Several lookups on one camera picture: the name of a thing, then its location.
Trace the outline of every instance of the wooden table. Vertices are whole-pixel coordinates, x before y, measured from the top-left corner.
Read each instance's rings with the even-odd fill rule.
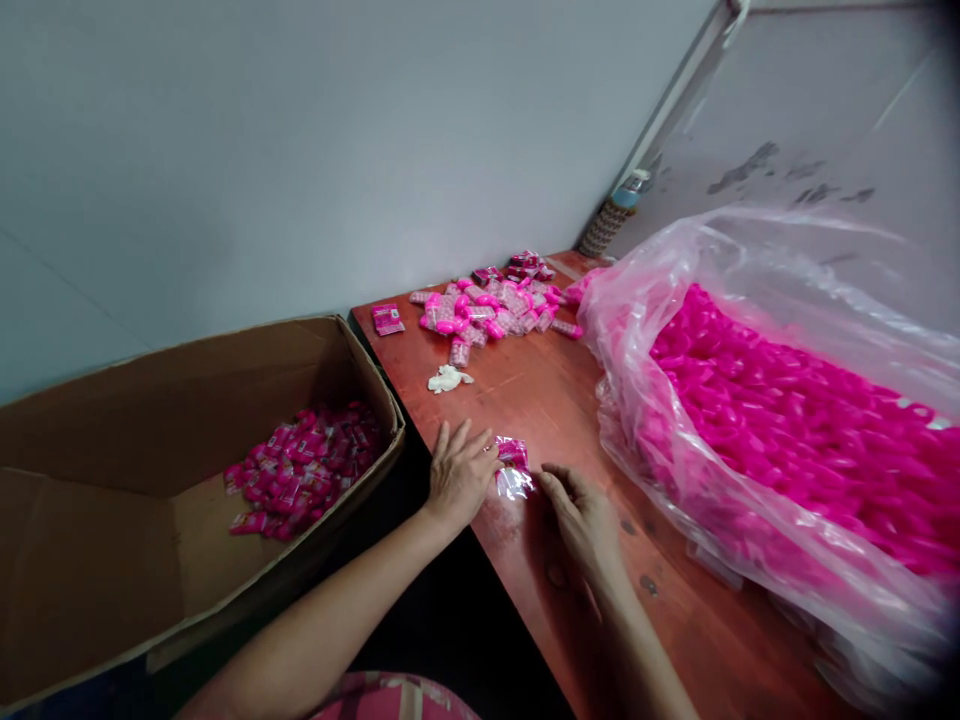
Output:
[[[561,287],[596,266],[573,251],[548,263]],[[689,559],[683,536],[600,446],[602,372],[582,342],[555,331],[492,341],[471,355],[473,385],[434,395],[427,379],[447,363],[450,342],[420,329],[421,308],[407,297],[371,304],[396,303],[404,333],[378,337],[371,305],[353,314],[427,446],[442,420],[469,417],[478,430],[525,440],[532,467],[574,465],[599,482],[619,514],[637,594],[704,720],[854,714],[813,669],[812,641],[765,591],[748,584],[734,592]],[[565,308],[560,317],[574,319]],[[494,493],[472,528],[577,717],[618,717],[594,606],[546,500]]]

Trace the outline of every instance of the gray wall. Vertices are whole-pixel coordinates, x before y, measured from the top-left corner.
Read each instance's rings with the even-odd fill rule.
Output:
[[[826,241],[810,254],[896,309],[960,334],[952,39],[930,9],[751,17],[684,105],[653,190],[611,251],[731,202],[839,213],[914,245]],[[878,263],[907,291],[884,296]]]
[[[570,247],[712,5],[3,2],[0,401]]]

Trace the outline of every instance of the person's right hand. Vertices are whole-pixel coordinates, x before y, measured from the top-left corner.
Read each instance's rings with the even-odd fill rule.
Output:
[[[544,463],[540,486],[553,503],[560,535],[587,582],[624,573],[613,507],[607,496],[572,468]]]

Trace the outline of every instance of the open cardboard box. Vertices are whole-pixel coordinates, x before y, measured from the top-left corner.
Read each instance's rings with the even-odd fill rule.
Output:
[[[288,544],[230,535],[248,508],[222,470],[297,411],[357,399],[386,447],[333,510]],[[275,579],[315,569],[403,437],[339,317],[199,340],[0,408],[0,711],[256,610]]]

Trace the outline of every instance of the clear plastic bag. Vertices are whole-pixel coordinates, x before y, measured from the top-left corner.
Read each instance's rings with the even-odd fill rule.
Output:
[[[913,574],[867,540],[729,468],[699,437],[649,355],[696,282],[725,314],[767,338],[928,404],[956,424],[960,340],[875,299],[913,292],[896,266],[874,262],[873,274],[859,278],[872,297],[810,259],[806,253],[823,243],[859,243],[874,258],[917,266],[916,248],[883,231],[732,206],[670,225],[592,277],[578,320],[606,371],[597,389],[604,448],[698,554],[822,623],[818,633],[834,663],[821,671],[849,702],[870,710],[936,681],[956,588]],[[672,438],[669,447],[648,441],[653,427]],[[750,523],[731,542],[744,517]]]

